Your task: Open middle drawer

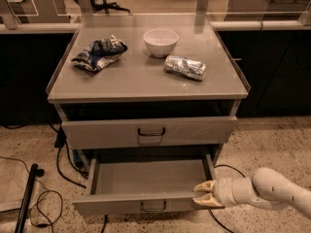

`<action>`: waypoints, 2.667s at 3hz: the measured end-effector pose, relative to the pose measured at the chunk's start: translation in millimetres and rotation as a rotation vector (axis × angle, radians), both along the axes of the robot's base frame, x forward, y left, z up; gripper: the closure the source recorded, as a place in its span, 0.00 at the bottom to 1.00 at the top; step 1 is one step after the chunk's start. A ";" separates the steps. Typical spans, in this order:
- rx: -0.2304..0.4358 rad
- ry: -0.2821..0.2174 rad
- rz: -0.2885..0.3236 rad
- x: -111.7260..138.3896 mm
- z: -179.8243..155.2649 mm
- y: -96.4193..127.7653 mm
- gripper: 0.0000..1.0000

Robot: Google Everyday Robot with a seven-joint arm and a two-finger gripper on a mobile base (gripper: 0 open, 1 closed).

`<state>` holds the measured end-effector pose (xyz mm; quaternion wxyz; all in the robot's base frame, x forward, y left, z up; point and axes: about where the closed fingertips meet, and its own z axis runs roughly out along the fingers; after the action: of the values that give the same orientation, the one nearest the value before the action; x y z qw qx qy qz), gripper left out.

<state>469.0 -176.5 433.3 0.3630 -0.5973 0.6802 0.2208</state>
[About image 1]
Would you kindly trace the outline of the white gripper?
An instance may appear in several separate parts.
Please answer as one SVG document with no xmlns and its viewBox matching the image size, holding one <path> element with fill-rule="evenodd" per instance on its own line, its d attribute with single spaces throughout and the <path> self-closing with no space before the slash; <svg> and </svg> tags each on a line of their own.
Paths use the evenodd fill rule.
<svg viewBox="0 0 311 233">
<path fill-rule="evenodd" d="M 193 202 L 207 208 L 234 207 L 240 204 L 251 205 L 257 195 L 250 178 L 220 178 L 217 181 L 206 181 L 197 185 L 194 192 L 206 193 L 200 197 L 194 197 Z"/>
</svg>

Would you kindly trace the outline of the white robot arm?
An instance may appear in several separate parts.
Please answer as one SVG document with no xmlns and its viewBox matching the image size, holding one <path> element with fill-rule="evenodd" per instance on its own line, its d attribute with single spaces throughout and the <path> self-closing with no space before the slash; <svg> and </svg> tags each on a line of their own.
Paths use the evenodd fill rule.
<svg viewBox="0 0 311 233">
<path fill-rule="evenodd" d="M 311 218 L 311 191 L 270 168 L 258 168 L 250 178 L 207 181 L 197 185 L 193 192 L 193 202 L 207 208 L 247 204 L 280 211 L 292 207 Z"/>
</svg>

